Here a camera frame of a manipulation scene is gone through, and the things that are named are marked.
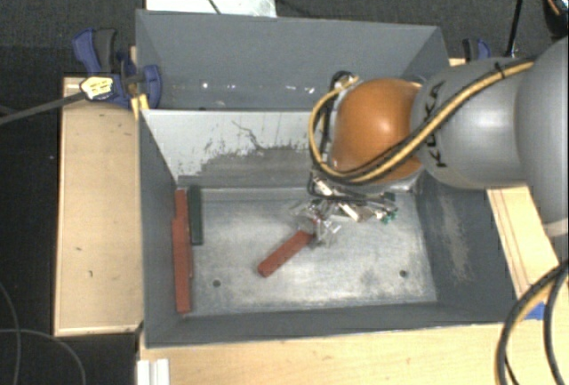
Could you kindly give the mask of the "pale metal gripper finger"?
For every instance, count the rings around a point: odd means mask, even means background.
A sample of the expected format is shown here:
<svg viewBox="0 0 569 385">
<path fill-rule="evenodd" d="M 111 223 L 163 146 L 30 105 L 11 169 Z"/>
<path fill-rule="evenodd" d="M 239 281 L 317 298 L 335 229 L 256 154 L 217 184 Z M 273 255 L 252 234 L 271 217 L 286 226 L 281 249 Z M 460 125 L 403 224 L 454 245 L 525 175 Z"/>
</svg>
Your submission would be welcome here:
<svg viewBox="0 0 569 385">
<path fill-rule="evenodd" d="M 324 218 L 316 203 L 298 203 L 291 208 L 291 215 L 300 230 L 311 235 L 321 235 Z"/>
<path fill-rule="evenodd" d="M 341 225 L 330 219 L 315 218 L 313 220 L 313 237 L 316 245 L 329 247 L 341 230 Z"/>
</svg>

